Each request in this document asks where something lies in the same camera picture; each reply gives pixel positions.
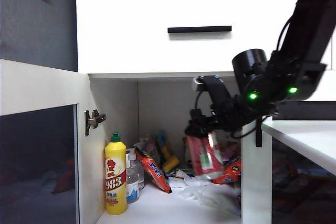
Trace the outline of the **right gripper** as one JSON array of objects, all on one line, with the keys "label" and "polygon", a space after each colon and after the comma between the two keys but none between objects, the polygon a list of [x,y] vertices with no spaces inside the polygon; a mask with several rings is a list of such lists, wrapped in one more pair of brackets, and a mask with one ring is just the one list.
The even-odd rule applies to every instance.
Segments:
[{"label": "right gripper", "polygon": [[[244,126],[241,96],[216,97],[210,95],[212,115],[205,120],[204,130],[207,133],[214,130],[234,132]],[[190,137],[204,137],[202,127],[193,120],[188,121],[185,135]]]}]

